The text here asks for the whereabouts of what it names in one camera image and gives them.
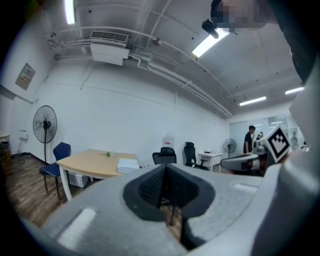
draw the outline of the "air conditioner unit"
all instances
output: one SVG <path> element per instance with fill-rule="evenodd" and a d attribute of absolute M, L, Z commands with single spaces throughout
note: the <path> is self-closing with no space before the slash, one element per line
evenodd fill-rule
<path fill-rule="evenodd" d="M 97 62 L 123 65 L 123 59 L 128 59 L 130 50 L 126 49 L 129 36 L 125 34 L 93 31 L 90 44 L 92 58 Z"/>
<path fill-rule="evenodd" d="M 92 31 L 90 39 L 93 43 L 108 44 L 126 48 L 129 42 L 129 36 L 126 34 Z"/>

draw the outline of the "stack of paper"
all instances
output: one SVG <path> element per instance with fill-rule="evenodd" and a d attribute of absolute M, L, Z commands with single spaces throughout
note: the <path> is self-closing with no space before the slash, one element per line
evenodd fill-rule
<path fill-rule="evenodd" d="M 127 174 L 139 168 L 140 167 L 136 159 L 120 158 L 117 172 L 120 174 Z"/>

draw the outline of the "wall outlet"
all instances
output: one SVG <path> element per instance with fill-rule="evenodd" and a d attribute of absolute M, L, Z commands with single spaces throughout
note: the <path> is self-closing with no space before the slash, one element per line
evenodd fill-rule
<path fill-rule="evenodd" d="M 19 130 L 19 139 L 26 140 L 28 138 L 28 134 L 26 130 Z"/>

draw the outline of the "white wall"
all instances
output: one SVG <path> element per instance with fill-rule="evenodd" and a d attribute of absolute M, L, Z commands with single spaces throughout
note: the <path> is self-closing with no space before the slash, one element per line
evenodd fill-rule
<path fill-rule="evenodd" d="M 121 67 L 89 58 L 57 61 L 38 91 L 38 102 L 31 106 L 27 150 L 44 159 L 43 144 L 31 131 L 37 109 L 49 105 L 57 116 L 49 152 L 65 142 L 71 144 L 72 154 L 88 148 L 135 153 L 143 164 L 153 165 L 152 153 L 160 151 L 168 131 L 175 132 L 178 163 L 183 162 L 185 142 L 194 142 L 197 151 L 222 151 L 228 125 L 213 109 L 181 89 L 176 97 L 174 83 L 133 65 Z M 49 162 L 54 161 L 51 155 Z"/>
<path fill-rule="evenodd" d="M 9 132 L 10 113 L 15 95 L 0 85 L 0 131 Z"/>
<path fill-rule="evenodd" d="M 0 70 L 0 129 L 10 133 L 10 150 L 17 153 L 21 140 L 18 130 L 26 129 L 26 121 L 32 102 L 40 85 L 47 78 L 53 53 L 43 39 L 42 16 L 38 13 L 31 18 L 16 36 Z M 27 90 L 16 85 L 16 80 L 24 65 L 28 63 L 34 70 Z M 24 144 L 21 151 L 26 151 Z"/>
<path fill-rule="evenodd" d="M 272 107 L 266 107 L 259 110 L 248 111 L 241 114 L 236 114 L 228 119 L 226 119 L 227 123 L 235 123 L 235 122 L 242 122 L 242 121 L 250 121 L 255 119 L 261 118 L 269 118 L 279 115 L 286 115 L 289 114 L 289 107 L 291 106 L 292 102 L 286 102 L 283 104 L 274 105 Z"/>
<path fill-rule="evenodd" d="M 42 17 L 38 14 L 17 34 L 2 65 L 0 84 L 30 102 L 34 101 L 40 85 L 46 79 L 53 59 L 44 35 Z M 16 85 L 16 80 L 26 63 L 34 69 L 35 74 L 27 90 L 24 90 Z"/>

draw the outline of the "glass partition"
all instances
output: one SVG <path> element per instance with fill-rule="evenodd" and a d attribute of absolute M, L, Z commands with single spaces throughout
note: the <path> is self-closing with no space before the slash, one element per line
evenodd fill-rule
<path fill-rule="evenodd" d="M 234 153 L 230 154 L 230 157 L 238 156 L 239 153 L 243 152 L 245 136 L 249 131 L 250 125 L 255 126 L 252 142 L 257 139 L 259 132 L 263 132 L 263 135 L 266 136 L 273 128 L 280 125 L 290 142 L 292 150 L 300 149 L 304 145 L 304 136 L 291 115 L 282 114 L 268 118 L 232 122 L 229 124 L 230 138 L 235 140 L 236 150 Z"/>
<path fill-rule="evenodd" d="M 229 157 L 239 156 L 239 153 L 244 151 L 244 143 L 246 133 L 249 131 L 248 122 L 233 122 L 230 123 L 230 138 L 235 140 L 236 149 L 233 153 L 230 153 Z"/>

